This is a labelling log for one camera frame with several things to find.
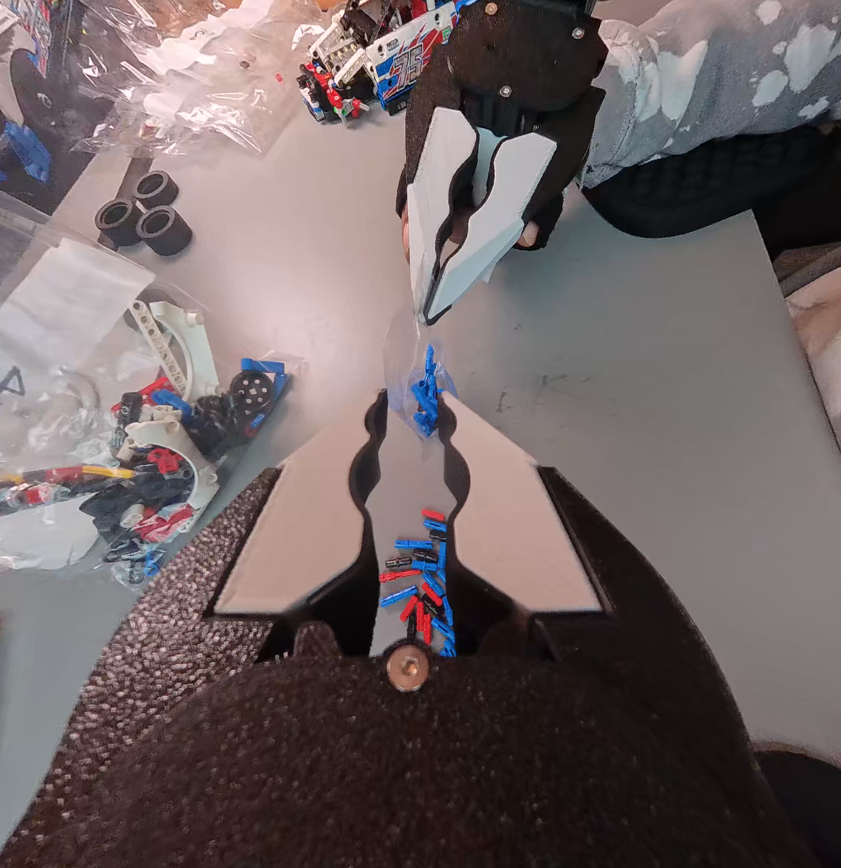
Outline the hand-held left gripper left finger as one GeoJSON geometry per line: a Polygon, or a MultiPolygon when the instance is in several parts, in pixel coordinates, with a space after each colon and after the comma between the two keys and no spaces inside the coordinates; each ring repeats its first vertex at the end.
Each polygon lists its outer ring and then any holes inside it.
{"type": "Polygon", "coordinates": [[[353,400],[276,468],[274,485],[213,598],[215,616],[298,613],[361,565],[381,480],[385,390],[353,400]]]}

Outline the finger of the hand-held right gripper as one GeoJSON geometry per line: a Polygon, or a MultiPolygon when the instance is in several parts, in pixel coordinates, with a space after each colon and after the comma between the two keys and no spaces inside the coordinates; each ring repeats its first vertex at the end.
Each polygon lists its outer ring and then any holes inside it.
{"type": "Polygon", "coordinates": [[[451,236],[456,195],[473,175],[478,141],[478,131],[458,109],[433,111],[414,179],[407,185],[409,273],[419,320],[436,318],[432,302],[439,258],[451,236]]]}
{"type": "Polygon", "coordinates": [[[556,142],[537,132],[505,138],[491,153],[484,200],[466,223],[465,238],[449,255],[426,300],[433,324],[470,288],[489,280],[525,228],[524,213],[556,152],[556,142]]]}

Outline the pile of small plastic pins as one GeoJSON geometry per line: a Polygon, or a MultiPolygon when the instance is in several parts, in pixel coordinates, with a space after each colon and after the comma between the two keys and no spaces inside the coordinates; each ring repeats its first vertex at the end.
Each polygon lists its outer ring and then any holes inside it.
{"type": "Polygon", "coordinates": [[[424,507],[420,527],[398,537],[379,574],[378,614],[396,638],[443,658],[458,655],[456,616],[448,593],[447,514],[424,507]]]}

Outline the clear bag of blue pins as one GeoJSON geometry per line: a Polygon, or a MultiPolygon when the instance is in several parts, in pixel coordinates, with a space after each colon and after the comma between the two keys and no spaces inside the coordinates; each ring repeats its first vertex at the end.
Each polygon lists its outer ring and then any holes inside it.
{"type": "Polygon", "coordinates": [[[457,396],[443,337],[436,326],[424,325],[406,302],[393,315],[382,358],[390,410],[418,438],[432,439],[438,428],[439,398],[444,393],[457,396]]]}

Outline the person's right forearm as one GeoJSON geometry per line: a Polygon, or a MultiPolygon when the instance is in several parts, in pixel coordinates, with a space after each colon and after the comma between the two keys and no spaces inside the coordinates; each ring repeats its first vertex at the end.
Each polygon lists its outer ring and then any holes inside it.
{"type": "Polygon", "coordinates": [[[841,123],[841,1],[670,2],[600,37],[584,189],[705,142],[841,123]]]}

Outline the grey desk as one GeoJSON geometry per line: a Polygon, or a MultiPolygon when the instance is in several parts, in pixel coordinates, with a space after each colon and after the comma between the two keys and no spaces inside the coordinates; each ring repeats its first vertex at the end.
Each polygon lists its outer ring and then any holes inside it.
{"type": "MultiPolygon", "coordinates": [[[[162,160],[196,240],[133,255],[296,386],[198,537],[259,472],[383,385],[408,303],[393,209],[402,120],[297,114],[264,159],[162,160]]],[[[841,765],[841,457],[752,217],[645,241],[570,193],[542,252],[509,255],[440,321],[458,396],[555,466],[679,596],[751,736],[841,765]]]]}

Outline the person's right hand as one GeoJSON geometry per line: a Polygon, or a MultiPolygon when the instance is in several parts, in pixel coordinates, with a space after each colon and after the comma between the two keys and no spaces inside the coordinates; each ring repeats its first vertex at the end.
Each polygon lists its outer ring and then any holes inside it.
{"type": "MultiPolygon", "coordinates": [[[[401,221],[401,237],[406,261],[410,260],[410,227],[407,206],[407,193],[398,190],[396,194],[396,210],[401,221]]],[[[513,248],[527,252],[540,250],[548,243],[550,235],[559,221],[564,209],[564,194],[558,194],[548,205],[537,212],[534,220],[529,221],[523,228],[523,232],[512,245],[513,248]]],[[[454,245],[463,242],[466,235],[468,220],[473,213],[472,208],[460,206],[451,223],[451,236],[449,241],[454,245]]]]}

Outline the white curved wheel arch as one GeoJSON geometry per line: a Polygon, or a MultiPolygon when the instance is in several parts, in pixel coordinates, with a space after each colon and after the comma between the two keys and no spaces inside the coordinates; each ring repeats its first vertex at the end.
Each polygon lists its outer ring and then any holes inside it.
{"type": "Polygon", "coordinates": [[[126,486],[144,506],[185,506],[198,515],[219,492],[216,466],[198,448],[176,408],[145,408],[141,419],[117,423],[111,450],[132,473],[126,486]]]}
{"type": "Polygon", "coordinates": [[[128,309],[136,328],[155,353],[176,394],[194,404],[219,396],[221,384],[204,318],[170,302],[133,301],[128,309]]]}

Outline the white blue toy race truck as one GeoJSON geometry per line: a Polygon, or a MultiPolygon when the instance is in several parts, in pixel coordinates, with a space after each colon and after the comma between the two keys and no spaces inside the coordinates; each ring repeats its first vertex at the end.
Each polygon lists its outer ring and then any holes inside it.
{"type": "Polygon", "coordinates": [[[379,103],[399,114],[438,46],[454,30],[462,1],[350,1],[308,49],[297,87],[318,123],[348,124],[379,103]]]}

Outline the black toy wheel hub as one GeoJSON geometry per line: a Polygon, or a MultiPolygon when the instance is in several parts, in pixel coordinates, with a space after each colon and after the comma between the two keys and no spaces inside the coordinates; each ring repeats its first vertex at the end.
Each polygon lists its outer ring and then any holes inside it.
{"type": "Polygon", "coordinates": [[[241,371],[230,383],[230,395],[244,417],[267,415],[274,404],[274,382],[266,373],[241,371]]]}

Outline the pile of mixed brick parts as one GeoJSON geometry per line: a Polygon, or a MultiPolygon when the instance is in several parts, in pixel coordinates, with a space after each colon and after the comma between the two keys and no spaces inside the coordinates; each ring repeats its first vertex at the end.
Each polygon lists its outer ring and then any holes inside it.
{"type": "Polygon", "coordinates": [[[221,395],[182,397],[168,377],[111,407],[109,457],[0,476],[0,573],[55,571],[96,549],[139,585],[188,533],[221,487],[230,453],[260,433],[294,371],[244,358],[221,395]]]}

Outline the black quilted garment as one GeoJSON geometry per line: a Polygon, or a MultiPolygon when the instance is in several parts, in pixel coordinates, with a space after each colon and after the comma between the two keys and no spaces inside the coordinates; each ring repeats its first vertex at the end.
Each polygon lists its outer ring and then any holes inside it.
{"type": "Polygon", "coordinates": [[[622,169],[583,196],[611,226],[640,238],[692,233],[816,189],[841,167],[841,127],[805,125],[735,136],[622,169]]]}

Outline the empty clear plastic bags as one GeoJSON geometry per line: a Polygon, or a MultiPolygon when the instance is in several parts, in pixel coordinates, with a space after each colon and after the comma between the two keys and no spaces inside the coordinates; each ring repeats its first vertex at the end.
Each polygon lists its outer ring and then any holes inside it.
{"type": "Polygon", "coordinates": [[[220,139],[261,156],[299,107],[296,73],[324,29],[305,1],[82,2],[68,62],[108,103],[73,149],[178,156],[220,139]]]}

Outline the printed instruction booklet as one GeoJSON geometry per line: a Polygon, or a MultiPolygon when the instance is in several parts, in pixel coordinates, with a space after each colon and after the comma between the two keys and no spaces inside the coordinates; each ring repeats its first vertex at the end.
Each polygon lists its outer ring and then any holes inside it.
{"type": "Polygon", "coordinates": [[[85,169],[71,146],[88,119],[65,62],[77,2],[0,2],[0,190],[53,214],[85,169]]]}

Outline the dark cloth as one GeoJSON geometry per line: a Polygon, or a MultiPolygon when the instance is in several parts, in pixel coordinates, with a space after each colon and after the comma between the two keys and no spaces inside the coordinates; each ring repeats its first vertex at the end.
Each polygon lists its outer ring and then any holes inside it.
{"type": "Polygon", "coordinates": [[[791,751],[760,751],[756,759],[817,861],[841,867],[841,768],[791,751]]]}

